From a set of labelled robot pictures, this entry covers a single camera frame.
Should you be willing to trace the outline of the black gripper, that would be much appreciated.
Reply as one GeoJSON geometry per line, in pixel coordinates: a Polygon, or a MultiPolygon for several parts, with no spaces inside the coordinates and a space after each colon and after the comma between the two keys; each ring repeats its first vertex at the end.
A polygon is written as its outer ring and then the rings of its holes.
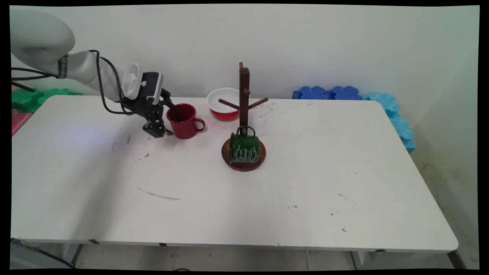
{"type": "Polygon", "coordinates": [[[140,115],[146,119],[143,130],[154,138],[161,138],[165,135],[172,136],[173,132],[164,125],[163,115],[164,106],[170,110],[176,110],[173,104],[171,93],[162,88],[160,99],[157,104],[153,104],[153,98],[147,99],[145,96],[138,96],[135,100],[126,99],[126,108],[130,113],[140,115]]]}

